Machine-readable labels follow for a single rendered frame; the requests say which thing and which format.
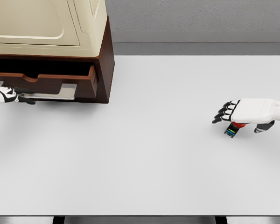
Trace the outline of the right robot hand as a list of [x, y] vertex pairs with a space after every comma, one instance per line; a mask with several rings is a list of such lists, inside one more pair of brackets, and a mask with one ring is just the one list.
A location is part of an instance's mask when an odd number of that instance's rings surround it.
[[213, 124], [229, 121], [237, 124], [255, 124], [255, 133], [269, 130], [278, 117], [280, 101], [268, 98], [243, 98], [225, 103], [217, 112]]

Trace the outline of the brown wooden drawer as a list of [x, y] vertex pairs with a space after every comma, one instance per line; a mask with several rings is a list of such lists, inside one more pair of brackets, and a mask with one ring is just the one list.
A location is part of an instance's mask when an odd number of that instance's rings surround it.
[[20, 87], [33, 90], [34, 93], [57, 94], [62, 84], [76, 84], [75, 98], [95, 98], [97, 95], [98, 79], [93, 65], [86, 69], [84, 75], [79, 75], [81, 69], [74, 69], [73, 75], [39, 74], [31, 78], [23, 73], [2, 73], [0, 81], [4, 86]]

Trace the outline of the brown cabinet with cream top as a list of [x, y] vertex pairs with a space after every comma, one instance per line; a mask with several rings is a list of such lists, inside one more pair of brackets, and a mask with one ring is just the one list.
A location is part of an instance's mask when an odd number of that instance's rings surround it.
[[84, 75], [93, 65], [95, 98], [75, 98], [76, 84], [57, 94], [34, 93], [48, 101], [108, 103], [115, 66], [105, 0], [0, 0], [0, 72]]

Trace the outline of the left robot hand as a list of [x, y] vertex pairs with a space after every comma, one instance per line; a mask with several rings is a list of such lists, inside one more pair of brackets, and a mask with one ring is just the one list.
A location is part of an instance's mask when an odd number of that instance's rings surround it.
[[19, 88], [19, 87], [4, 87], [0, 86], [0, 103], [20, 102], [29, 105], [35, 105], [35, 101], [23, 97], [24, 93], [34, 93], [32, 90]]

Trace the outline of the black switch with red button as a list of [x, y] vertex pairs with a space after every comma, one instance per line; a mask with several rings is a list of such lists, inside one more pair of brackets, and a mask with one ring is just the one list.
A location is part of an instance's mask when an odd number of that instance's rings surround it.
[[241, 128], [245, 127], [245, 125], [246, 124], [231, 122], [230, 125], [226, 128], [224, 134], [233, 138]]

